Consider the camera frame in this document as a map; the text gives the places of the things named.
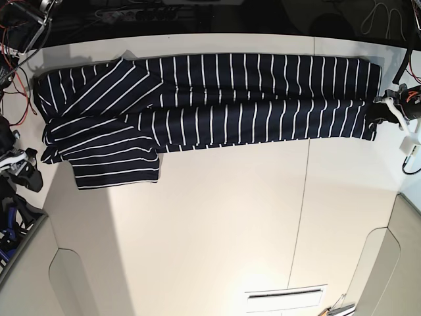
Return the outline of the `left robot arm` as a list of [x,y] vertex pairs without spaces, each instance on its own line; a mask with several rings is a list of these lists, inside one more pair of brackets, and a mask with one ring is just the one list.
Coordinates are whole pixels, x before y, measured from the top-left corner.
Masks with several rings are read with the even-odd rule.
[[389,122],[397,124],[399,128],[410,134],[409,123],[413,120],[420,121],[420,85],[408,87],[400,80],[405,71],[417,82],[420,77],[412,69],[412,52],[420,42],[420,2],[412,1],[412,22],[410,23],[410,38],[403,60],[392,79],[396,90],[387,89],[382,96],[377,96],[368,107],[366,119],[372,124]]

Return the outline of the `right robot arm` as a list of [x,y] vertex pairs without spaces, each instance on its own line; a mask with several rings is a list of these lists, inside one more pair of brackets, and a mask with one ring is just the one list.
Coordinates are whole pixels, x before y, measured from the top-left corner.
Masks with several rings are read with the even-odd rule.
[[10,123],[1,111],[1,175],[15,184],[33,192],[43,188],[43,179],[37,169],[37,151],[18,149],[16,142],[20,134],[11,130],[21,125],[29,112],[34,112],[31,103],[30,85],[24,85],[18,71],[43,48],[52,29],[52,19],[61,1],[2,1],[1,2],[1,99],[6,89],[15,81],[22,89],[14,93],[26,100],[23,115],[16,123]]

